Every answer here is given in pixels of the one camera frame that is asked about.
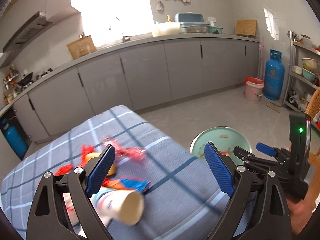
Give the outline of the person right hand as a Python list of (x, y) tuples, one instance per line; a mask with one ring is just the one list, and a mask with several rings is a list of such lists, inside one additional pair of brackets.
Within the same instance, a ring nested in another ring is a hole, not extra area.
[(290, 194), (286, 194), (286, 201), (290, 212), (292, 232), (299, 234), (312, 216), (316, 208), (316, 194), (319, 193), (314, 183), (311, 183), (304, 199), (299, 199)]

